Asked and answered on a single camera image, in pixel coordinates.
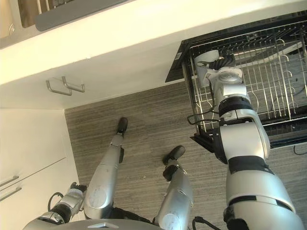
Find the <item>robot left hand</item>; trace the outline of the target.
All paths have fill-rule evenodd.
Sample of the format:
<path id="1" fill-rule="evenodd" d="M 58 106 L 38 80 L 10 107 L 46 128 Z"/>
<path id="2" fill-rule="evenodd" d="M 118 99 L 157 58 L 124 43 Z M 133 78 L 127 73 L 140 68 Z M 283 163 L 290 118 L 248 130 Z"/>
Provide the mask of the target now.
<path id="1" fill-rule="evenodd" d="M 82 193 L 84 193 L 87 190 L 87 186 L 81 185 L 81 184 L 77 184 L 76 182 L 73 182 L 70 185 L 70 189 L 77 189 L 77 190 L 80 190 Z"/>

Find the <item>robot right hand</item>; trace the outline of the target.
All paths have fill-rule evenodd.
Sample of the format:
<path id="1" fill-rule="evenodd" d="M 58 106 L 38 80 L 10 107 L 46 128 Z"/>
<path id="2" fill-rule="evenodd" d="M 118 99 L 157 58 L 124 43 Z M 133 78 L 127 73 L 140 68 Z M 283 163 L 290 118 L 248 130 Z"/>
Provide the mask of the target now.
<path id="1" fill-rule="evenodd" d="M 197 62 L 197 66 L 199 67 L 205 67 L 213 70 L 219 70 L 223 67 L 235 67 L 236 66 L 236 59 L 234 54 L 226 55 L 225 57 L 222 57 L 221 59 L 217 59 L 213 62 L 207 62 L 207 61 L 199 61 Z"/>

